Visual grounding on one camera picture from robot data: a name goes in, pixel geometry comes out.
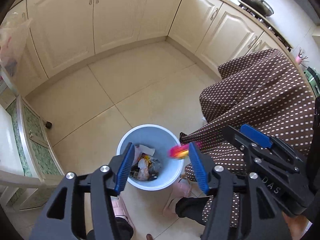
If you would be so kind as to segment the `person right hand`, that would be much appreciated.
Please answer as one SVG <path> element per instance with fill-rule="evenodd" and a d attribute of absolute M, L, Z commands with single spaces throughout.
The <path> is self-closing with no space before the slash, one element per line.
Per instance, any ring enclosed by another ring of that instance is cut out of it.
<path fill-rule="evenodd" d="M 312 229 L 313 224 L 304 215 L 290 217 L 285 212 L 282 212 L 282 215 L 290 230 L 292 239 L 299 240 L 317 238 L 316 233 Z"/>

